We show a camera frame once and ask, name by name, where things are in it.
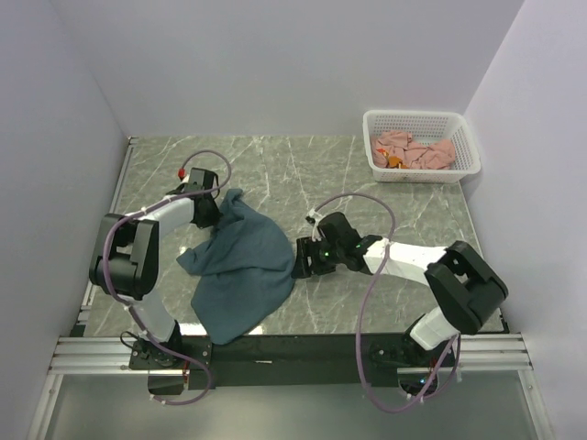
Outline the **teal blue t shirt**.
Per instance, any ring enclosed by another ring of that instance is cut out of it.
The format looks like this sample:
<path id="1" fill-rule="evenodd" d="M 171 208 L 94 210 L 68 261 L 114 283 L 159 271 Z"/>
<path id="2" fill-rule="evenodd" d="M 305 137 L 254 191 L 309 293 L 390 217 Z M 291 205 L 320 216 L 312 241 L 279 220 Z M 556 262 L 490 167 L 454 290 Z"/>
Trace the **teal blue t shirt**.
<path id="1" fill-rule="evenodd" d="M 192 308 L 211 341 L 226 345 L 245 335 L 290 296 L 295 256 L 288 237 L 249 207 L 240 189 L 227 191 L 210 238 L 177 262 L 199 278 Z"/>

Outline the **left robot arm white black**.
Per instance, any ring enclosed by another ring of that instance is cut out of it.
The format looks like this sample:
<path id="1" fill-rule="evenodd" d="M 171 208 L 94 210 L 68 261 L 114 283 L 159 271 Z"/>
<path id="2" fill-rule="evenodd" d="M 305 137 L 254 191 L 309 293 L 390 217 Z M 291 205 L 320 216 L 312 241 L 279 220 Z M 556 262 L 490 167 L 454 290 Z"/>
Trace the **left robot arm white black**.
<path id="1" fill-rule="evenodd" d="M 161 240 L 180 226 L 208 228 L 218 223 L 215 197 L 169 194 L 150 208 L 132 214 L 106 214 L 101 220 L 89 268 L 90 282 L 128 308 L 140 335 L 141 350 L 150 351 L 162 368 L 183 357 L 180 326 L 156 292 Z"/>

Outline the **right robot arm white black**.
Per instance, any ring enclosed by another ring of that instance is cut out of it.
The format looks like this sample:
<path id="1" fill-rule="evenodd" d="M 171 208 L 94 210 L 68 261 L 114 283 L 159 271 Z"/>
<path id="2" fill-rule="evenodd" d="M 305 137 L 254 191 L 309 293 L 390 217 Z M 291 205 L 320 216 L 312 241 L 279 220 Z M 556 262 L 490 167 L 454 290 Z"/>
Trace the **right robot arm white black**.
<path id="1" fill-rule="evenodd" d="M 501 278 L 467 242 L 421 247 L 368 235 L 350 239 L 302 237 L 296 240 L 292 277 L 332 273 L 338 265 L 366 275 L 390 275 L 426 285 L 437 307 L 406 331 L 403 355 L 415 366 L 427 363 L 435 348 L 458 334 L 477 334 L 508 297 Z"/>

